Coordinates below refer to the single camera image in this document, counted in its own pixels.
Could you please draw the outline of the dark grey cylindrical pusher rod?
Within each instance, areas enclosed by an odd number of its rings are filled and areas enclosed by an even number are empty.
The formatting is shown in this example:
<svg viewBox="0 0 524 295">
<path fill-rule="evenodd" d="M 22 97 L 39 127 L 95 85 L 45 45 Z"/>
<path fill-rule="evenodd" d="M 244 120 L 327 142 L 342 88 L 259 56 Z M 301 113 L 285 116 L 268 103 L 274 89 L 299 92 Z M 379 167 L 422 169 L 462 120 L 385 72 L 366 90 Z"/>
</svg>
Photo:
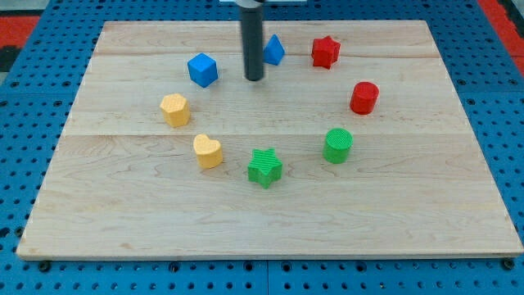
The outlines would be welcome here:
<svg viewBox="0 0 524 295">
<path fill-rule="evenodd" d="M 264 77 L 263 1 L 238 0 L 245 78 L 258 81 Z"/>
</svg>

